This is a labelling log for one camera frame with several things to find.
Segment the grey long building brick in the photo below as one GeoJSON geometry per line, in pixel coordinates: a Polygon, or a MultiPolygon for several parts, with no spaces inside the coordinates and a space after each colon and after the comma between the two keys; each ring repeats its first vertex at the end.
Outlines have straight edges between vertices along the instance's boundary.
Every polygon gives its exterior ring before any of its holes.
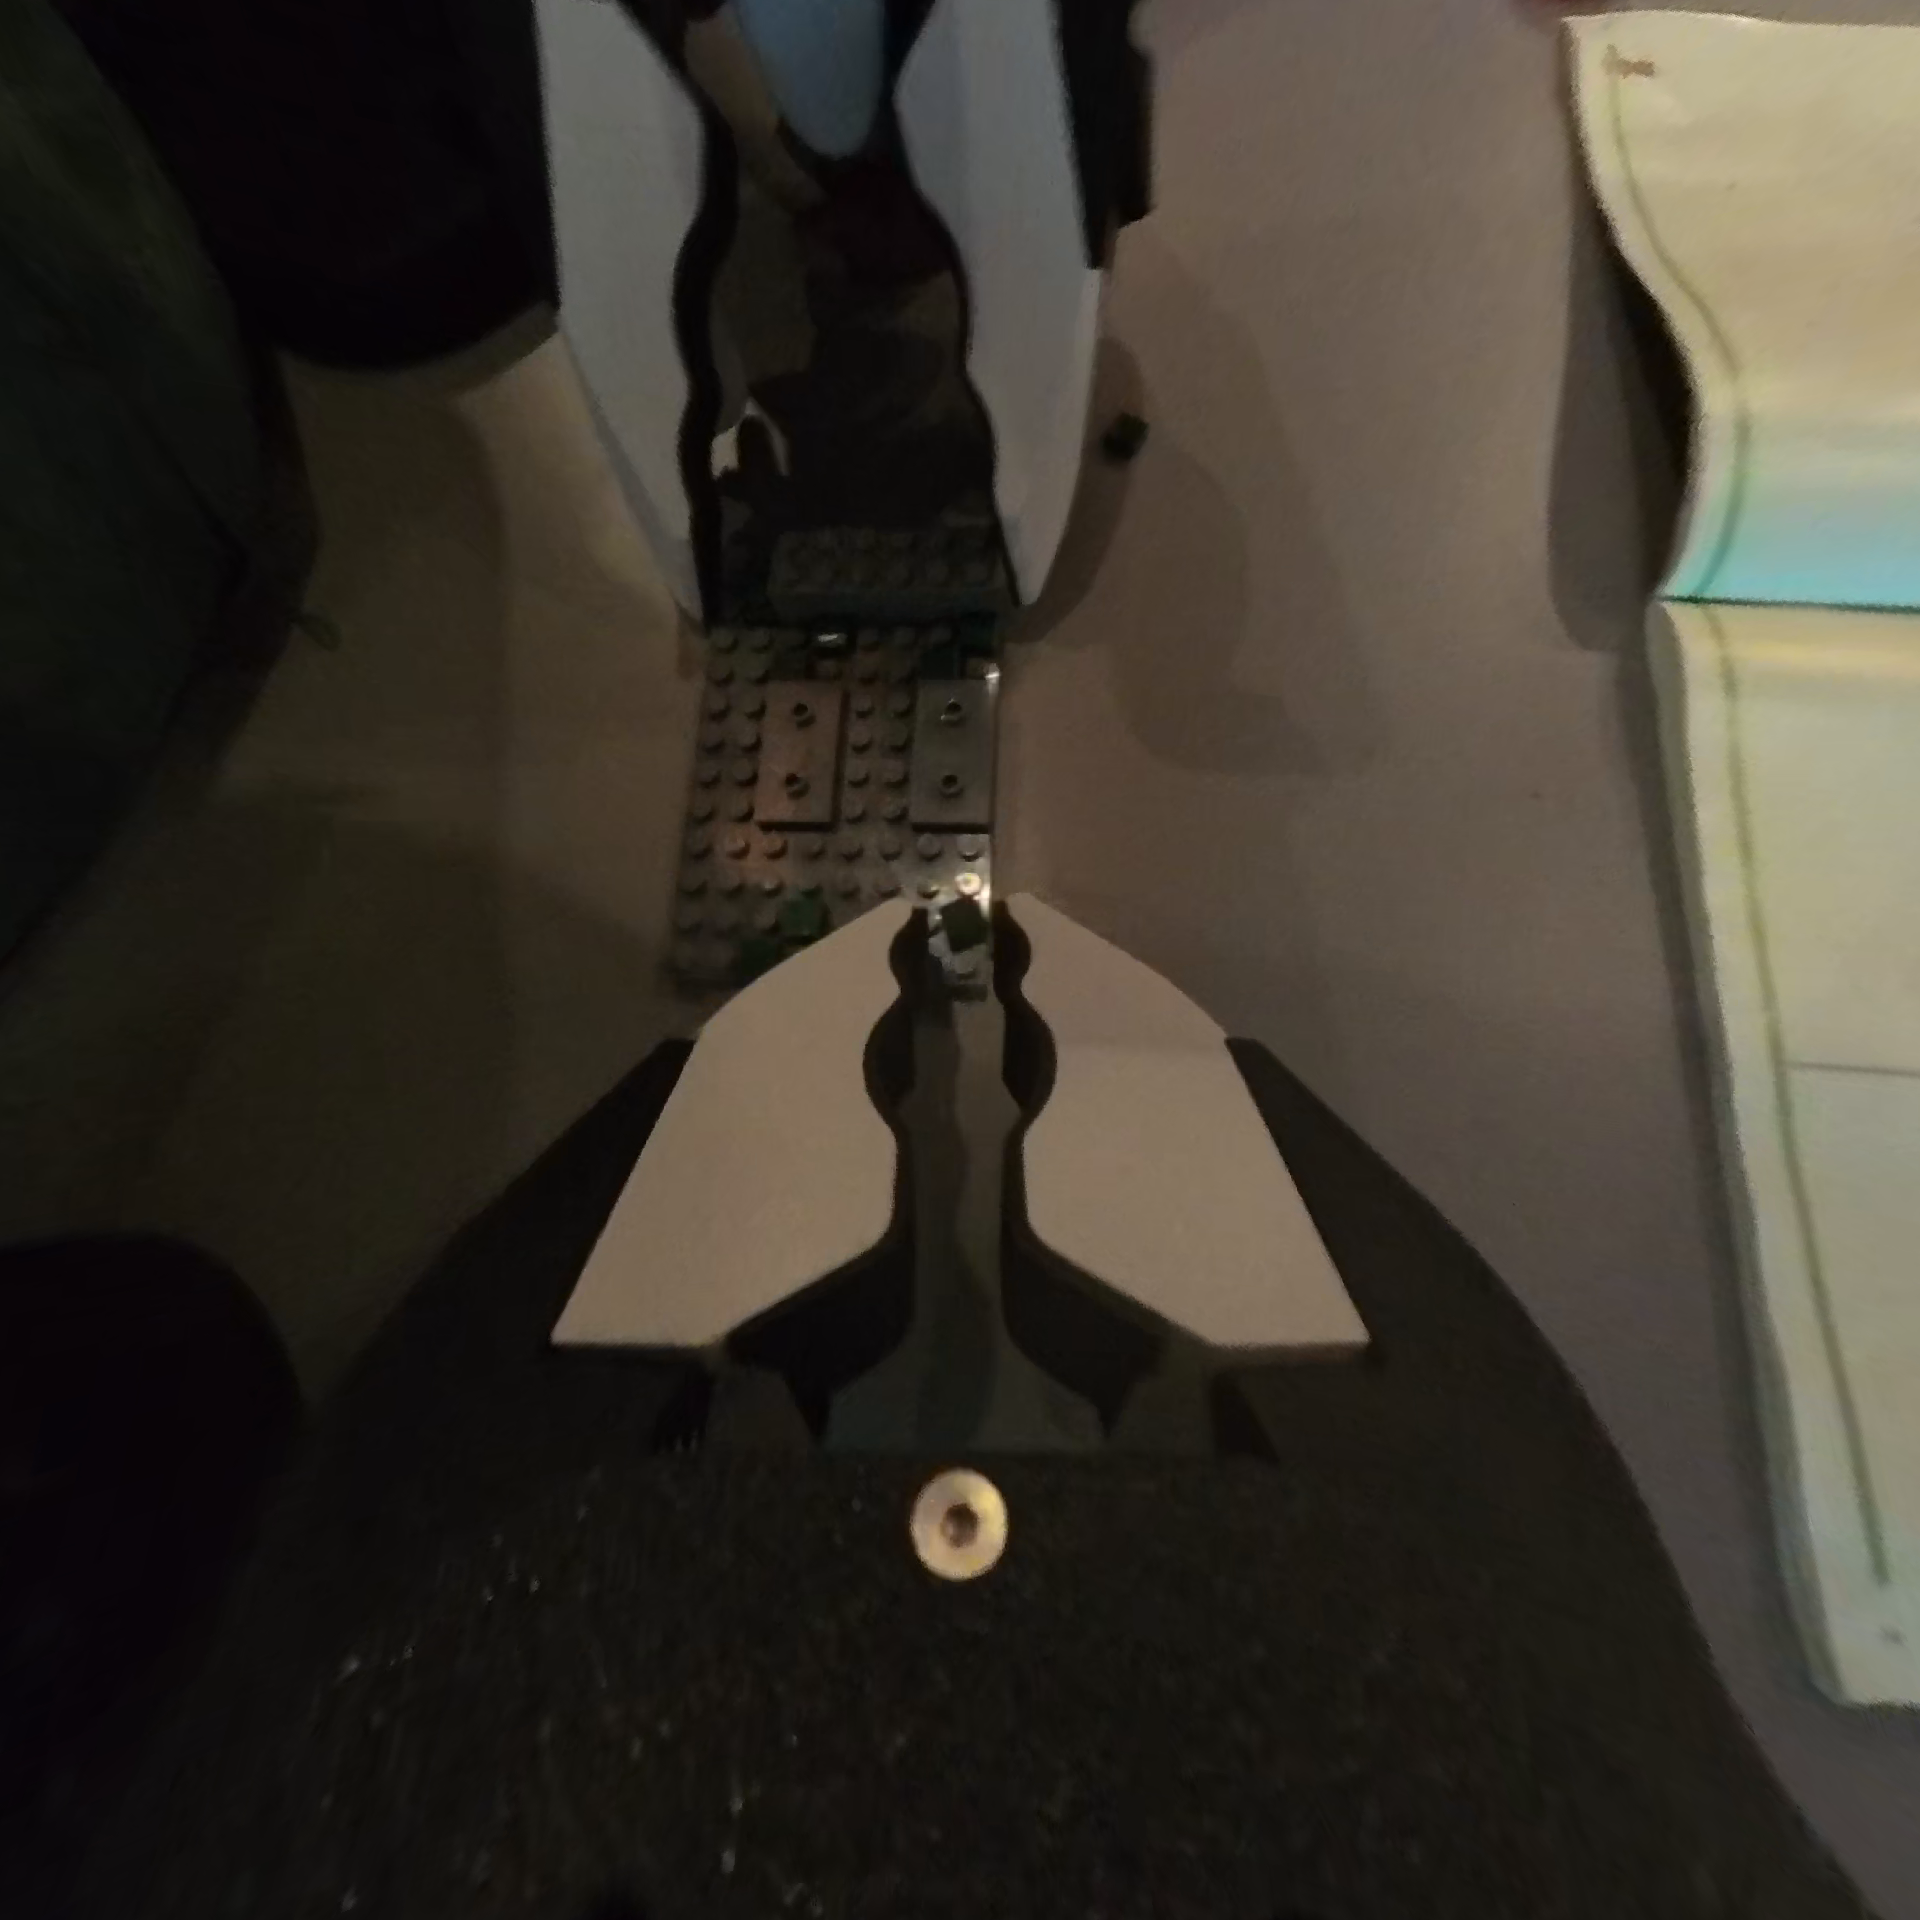
{"type": "Polygon", "coordinates": [[[789,622],[917,624],[994,617],[1013,606],[999,539],[971,521],[784,533],[763,594],[789,622]]]}

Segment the grey studded building baseplate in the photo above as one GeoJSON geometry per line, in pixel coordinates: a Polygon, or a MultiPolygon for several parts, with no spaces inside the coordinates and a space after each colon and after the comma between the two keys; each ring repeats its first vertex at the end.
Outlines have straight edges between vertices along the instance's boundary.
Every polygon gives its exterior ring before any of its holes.
{"type": "MultiPolygon", "coordinates": [[[[905,528],[935,521],[985,523],[999,537],[992,517],[974,503],[905,528]]],[[[878,905],[905,903],[923,921],[926,953],[928,910],[939,901],[976,896],[992,912],[997,827],[917,832],[907,818],[907,757],[917,686],[983,665],[1001,672],[1001,631],[1013,606],[917,624],[789,622],[768,608],[763,585],[779,535],[807,528],[816,526],[773,533],[743,510],[729,514],[725,615],[704,638],[704,688],[667,935],[665,965],[683,992],[745,987],[736,976],[738,937],[779,930],[779,903],[809,885],[827,898],[832,933],[878,905]],[[839,681],[848,690],[837,821],[825,832],[777,832],[754,823],[761,713],[773,681],[839,681]]],[[[926,967],[953,999],[983,999],[992,983],[992,958],[971,976],[942,971],[930,953],[926,967]]]]}

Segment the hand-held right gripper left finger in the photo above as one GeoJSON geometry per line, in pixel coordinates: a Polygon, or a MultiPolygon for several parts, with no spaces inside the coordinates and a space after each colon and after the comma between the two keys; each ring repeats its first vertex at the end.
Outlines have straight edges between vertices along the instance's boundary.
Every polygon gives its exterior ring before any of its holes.
{"type": "Polygon", "coordinates": [[[553,1326],[565,1351],[713,1353],[880,1243],[898,1145],[869,1045],[910,910],[882,903],[699,1029],[553,1326]]]}

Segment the person's green sweater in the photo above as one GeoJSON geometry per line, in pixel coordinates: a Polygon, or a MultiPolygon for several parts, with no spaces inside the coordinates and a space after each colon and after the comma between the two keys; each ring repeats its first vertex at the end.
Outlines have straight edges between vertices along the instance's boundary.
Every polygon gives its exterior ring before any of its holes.
{"type": "Polygon", "coordinates": [[[299,610],[293,411],[57,5],[2,9],[2,955],[107,850],[203,681],[299,610]]]}

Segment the open white instruction booklet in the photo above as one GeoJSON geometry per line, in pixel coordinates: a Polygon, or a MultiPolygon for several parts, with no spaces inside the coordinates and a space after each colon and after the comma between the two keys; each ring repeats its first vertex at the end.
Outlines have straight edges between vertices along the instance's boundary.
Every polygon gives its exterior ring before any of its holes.
{"type": "Polygon", "coordinates": [[[1687,377],[1648,663],[1783,1584],[1918,1701],[1918,32],[1573,16],[1593,201],[1687,377]]]}

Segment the grey smooth two-hole tile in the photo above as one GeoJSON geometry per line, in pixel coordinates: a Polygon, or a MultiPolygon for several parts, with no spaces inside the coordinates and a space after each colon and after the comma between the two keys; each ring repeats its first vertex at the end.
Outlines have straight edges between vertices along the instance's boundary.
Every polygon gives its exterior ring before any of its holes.
{"type": "Polygon", "coordinates": [[[825,832],[841,795],[848,690],[839,681],[782,679],[766,688],[759,720],[754,823],[777,832],[825,832]]]}
{"type": "Polygon", "coordinates": [[[917,832],[990,832],[997,798],[1001,672],[985,663],[917,686],[907,818],[917,832]]]}

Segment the black honeycomb cushion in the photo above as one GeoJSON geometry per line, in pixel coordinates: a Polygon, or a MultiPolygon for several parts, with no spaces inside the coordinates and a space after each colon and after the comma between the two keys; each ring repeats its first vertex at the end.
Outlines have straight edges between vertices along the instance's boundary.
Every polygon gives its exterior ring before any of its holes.
{"type": "Polygon", "coordinates": [[[2,1253],[2,1913],[69,1915],[304,1424],[254,1289],[153,1234],[2,1253]]]}

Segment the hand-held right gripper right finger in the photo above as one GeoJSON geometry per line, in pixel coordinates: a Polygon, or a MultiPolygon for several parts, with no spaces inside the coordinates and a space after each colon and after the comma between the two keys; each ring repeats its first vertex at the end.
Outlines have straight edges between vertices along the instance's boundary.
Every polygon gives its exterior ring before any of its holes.
{"type": "Polygon", "coordinates": [[[1056,905],[1006,905],[1051,1058],[1022,1141],[1040,1248],[1216,1353],[1365,1351],[1225,1029],[1056,905]]]}

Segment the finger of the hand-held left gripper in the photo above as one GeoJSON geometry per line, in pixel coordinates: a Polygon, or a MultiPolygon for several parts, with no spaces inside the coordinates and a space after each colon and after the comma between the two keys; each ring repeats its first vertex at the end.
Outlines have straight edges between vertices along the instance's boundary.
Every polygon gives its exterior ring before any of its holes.
{"type": "Polygon", "coordinates": [[[1088,446],[1118,231],[1118,7],[937,2],[896,121],[965,297],[965,373],[992,439],[1015,599],[1061,555],[1088,446]]]}
{"type": "Polygon", "coordinates": [[[713,288],[736,151],[686,34],[679,5],[535,2],[560,336],[665,587],[722,617],[713,288]]]}

